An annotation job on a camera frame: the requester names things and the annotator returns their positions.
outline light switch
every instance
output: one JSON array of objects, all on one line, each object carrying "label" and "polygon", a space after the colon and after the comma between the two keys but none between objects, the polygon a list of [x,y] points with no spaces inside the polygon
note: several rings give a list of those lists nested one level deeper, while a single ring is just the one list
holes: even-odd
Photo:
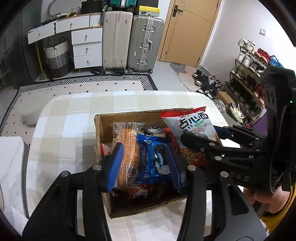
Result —
[{"label": "light switch", "polygon": [[265,29],[261,29],[260,33],[261,33],[263,36],[265,36],[265,34],[266,34],[266,30],[265,30]]}]

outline door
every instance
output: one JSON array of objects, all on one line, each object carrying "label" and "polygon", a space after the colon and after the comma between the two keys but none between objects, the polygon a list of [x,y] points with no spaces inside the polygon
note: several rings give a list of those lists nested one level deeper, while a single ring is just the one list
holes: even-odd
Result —
[{"label": "door", "polygon": [[219,0],[171,0],[160,60],[197,66],[210,35]]}]

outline checkered tablecloth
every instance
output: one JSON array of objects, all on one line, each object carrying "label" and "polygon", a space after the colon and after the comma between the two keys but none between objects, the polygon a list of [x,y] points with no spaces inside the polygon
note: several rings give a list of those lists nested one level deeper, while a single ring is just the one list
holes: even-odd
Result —
[{"label": "checkered tablecloth", "polygon": [[[117,91],[80,93],[59,96],[43,109],[38,120],[27,167],[27,202],[31,215],[55,178],[64,170],[83,172],[96,163],[94,145],[96,114],[197,108],[206,106],[214,125],[227,122],[206,96],[195,92]],[[239,147],[230,140],[224,146]],[[78,204],[82,207],[81,194]],[[174,240],[182,222],[185,201],[134,216],[107,221],[113,240]],[[79,232],[83,233],[82,215],[78,211]]]}]

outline cardboard box on floor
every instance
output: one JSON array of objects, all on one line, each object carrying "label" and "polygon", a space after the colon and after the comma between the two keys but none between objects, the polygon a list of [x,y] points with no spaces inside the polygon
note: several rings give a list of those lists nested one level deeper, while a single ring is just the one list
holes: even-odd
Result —
[{"label": "cardboard box on floor", "polygon": [[228,105],[229,103],[235,103],[233,99],[224,91],[219,91],[217,95],[215,96],[215,100],[221,100],[224,105]]},{"label": "cardboard box on floor", "polygon": [[[145,122],[144,127],[151,127],[155,124],[162,128],[166,124],[161,119],[161,111],[141,111],[116,114],[100,114],[94,118],[96,126],[97,159],[101,162],[102,155],[100,143],[111,146],[113,140],[113,122]],[[170,202],[180,201],[186,198],[186,195],[179,194],[173,190],[170,196],[161,197],[159,200],[149,203],[136,203],[132,200],[124,201],[121,197],[114,197],[110,193],[102,193],[103,201],[107,208],[110,218],[124,217],[137,213],[148,212],[166,206]]]}]

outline silver suitcase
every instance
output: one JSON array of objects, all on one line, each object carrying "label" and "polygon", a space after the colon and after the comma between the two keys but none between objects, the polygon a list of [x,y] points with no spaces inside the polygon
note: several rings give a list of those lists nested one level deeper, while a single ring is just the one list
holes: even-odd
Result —
[{"label": "silver suitcase", "polygon": [[152,16],[133,17],[128,49],[128,72],[147,71],[153,73],[164,21]]},{"label": "silver suitcase", "polygon": [[103,67],[125,69],[128,57],[128,43],[131,34],[133,13],[106,12],[103,24]]}]

